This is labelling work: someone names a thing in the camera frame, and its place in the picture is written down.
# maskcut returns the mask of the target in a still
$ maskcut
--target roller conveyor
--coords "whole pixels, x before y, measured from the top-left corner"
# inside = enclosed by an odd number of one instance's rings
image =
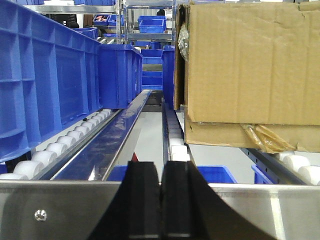
[[[233,240],[257,239],[260,234],[259,239],[317,239],[319,187],[208,185],[193,167],[192,153],[186,144],[191,161],[171,161],[170,142],[183,139],[183,130],[176,113],[163,101],[158,103],[162,106],[165,166],[161,187],[155,187],[158,176],[152,173],[154,165],[145,162],[131,162],[122,184],[105,181],[118,161],[131,159],[142,110],[159,110],[155,104],[159,98],[154,94],[144,90],[127,109],[114,112],[95,126],[85,139],[33,180],[1,180],[0,239]],[[247,151],[256,158],[262,154],[253,149]],[[273,158],[266,162],[262,157],[259,160],[269,165],[277,161]],[[282,173],[277,175],[281,182],[294,181],[290,174],[273,165],[270,169],[274,173]],[[295,184],[303,182],[296,179]],[[154,191],[159,194],[151,204]],[[150,222],[155,217],[148,213],[156,214],[160,221]],[[9,230],[13,224],[16,231]]]

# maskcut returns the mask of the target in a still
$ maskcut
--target blue crate on shelf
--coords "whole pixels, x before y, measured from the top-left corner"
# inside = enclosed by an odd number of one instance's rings
[[[165,20],[163,19],[143,19],[139,24],[139,30],[142,34],[154,33],[163,34],[164,33]]]
[[[101,108],[99,42],[11,1],[0,4],[0,162]]]
[[[162,71],[142,71],[142,77],[161,77]]]
[[[163,22],[163,30],[165,31],[167,29],[167,18],[166,16],[139,16],[138,18],[138,24],[140,26],[140,23],[142,20],[164,20]]]
[[[234,176],[223,165],[199,165],[196,166],[208,183],[236,184]]]
[[[222,184],[236,184],[237,181],[232,176],[226,166],[212,165],[212,166],[197,166],[199,172],[208,183],[222,183]],[[127,165],[116,165],[111,171],[107,181],[121,182],[127,171]]]
[[[105,21],[98,21],[98,17],[99,16],[104,16],[105,18]],[[109,15],[108,14],[99,14],[99,15],[95,15],[94,18],[93,18],[93,25],[95,26],[108,26],[108,18],[109,18]]]
[[[163,78],[162,71],[143,71],[142,72],[142,85],[146,86],[162,86]]]
[[[81,5],[85,3],[86,3],[86,0],[74,0],[74,5]]]
[[[86,35],[89,38],[97,39],[98,38],[98,28],[96,27],[87,27],[87,28],[73,28],[72,30]]]
[[[153,50],[162,49],[161,43],[157,41],[136,41],[134,44],[135,47],[147,47],[147,45]]]
[[[162,53],[163,97],[170,109],[174,108],[175,47],[166,45]]]
[[[115,0],[84,0],[85,5],[99,5],[99,6],[113,6],[116,4]]]
[[[142,85],[142,90],[162,90],[162,85]]]
[[[43,5],[44,0],[15,0],[16,3],[21,5]]]
[[[103,36],[105,38],[116,38],[117,34],[116,33],[104,33]]]
[[[254,184],[274,184],[266,173],[263,173],[257,165],[251,166],[254,171]]]
[[[107,109],[125,109],[136,97],[137,55],[132,45],[101,44],[98,50],[100,103]]]
[[[114,26],[114,27],[117,26],[117,15],[115,15],[115,14],[109,15],[107,22],[108,22],[108,26]],[[123,15],[121,15],[120,23],[121,23],[121,26],[124,25],[124,16]]]
[[[162,64],[162,50],[141,49],[143,55],[143,64]]]

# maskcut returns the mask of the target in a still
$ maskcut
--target white roller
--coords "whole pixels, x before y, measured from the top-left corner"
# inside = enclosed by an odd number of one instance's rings
[[[66,144],[66,146],[70,148],[76,143],[76,139],[73,136],[60,136],[56,142],[60,144]]]
[[[97,126],[99,124],[99,121],[97,119],[88,119],[86,121],[87,123],[92,123],[94,126]]]
[[[68,131],[66,135],[73,137],[76,141],[79,141],[79,139],[83,138],[84,133],[82,131]]]
[[[0,174],[0,180],[29,180],[29,178],[23,174],[3,173]]]
[[[108,115],[110,115],[112,110],[111,109],[103,109],[102,112],[108,113]]]
[[[184,145],[184,140],[182,138],[169,138],[169,149],[171,152],[171,147],[173,145]]]
[[[320,185],[320,166],[302,166],[298,173],[313,185]]]
[[[44,168],[44,164],[39,161],[20,161],[15,166],[13,173],[26,175],[28,179],[32,179]]]
[[[57,156],[59,157],[67,149],[68,149],[67,144],[60,143],[60,142],[54,142],[54,143],[49,143],[48,146],[46,146],[45,150],[55,152],[57,154]]]
[[[185,145],[173,145],[171,147],[171,152],[173,154],[187,154],[187,146]]]
[[[58,155],[53,151],[36,151],[31,158],[31,161],[40,162],[43,164],[44,167],[48,166],[50,163],[52,163]]]
[[[284,158],[289,155],[295,155],[295,152],[294,151],[283,151],[283,152],[275,153],[274,157],[282,162],[284,160]]]
[[[100,116],[100,117],[102,117],[102,119],[106,119],[108,114],[106,112],[100,112],[96,116]]]
[[[86,127],[86,126],[76,126],[74,128],[75,131],[79,131],[79,132],[82,132],[83,135],[86,135],[88,132],[89,132],[89,128]]]
[[[310,166],[310,161],[305,156],[288,155],[283,159],[283,163],[290,169],[298,172],[299,168]]]
[[[81,126],[87,127],[89,131],[91,131],[94,128],[94,124],[92,122],[86,122],[86,121],[81,123]]]
[[[101,116],[93,116],[92,119],[97,119],[99,121],[99,123],[103,120],[103,118]]]
[[[190,161],[190,155],[189,154],[180,154],[175,153],[171,155],[172,161],[181,161],[181,162],[187,162]]]

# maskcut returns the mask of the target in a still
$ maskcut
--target stainless steel panel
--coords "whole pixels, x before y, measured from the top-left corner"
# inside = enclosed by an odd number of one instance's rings
[[[252,224],[279,240],[319,239],[318,186],[210,184],[210,187]]]
[[[85,240],[117,182],[0,181],[0,240]],[[38,221],[36,211],[46,213]]]

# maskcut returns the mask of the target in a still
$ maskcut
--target brown cardboard box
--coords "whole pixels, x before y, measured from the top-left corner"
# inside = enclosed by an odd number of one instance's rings
[[[187,143],[320,152],[319,1],[182,5],[177,34],[183,23],[174,100]]]

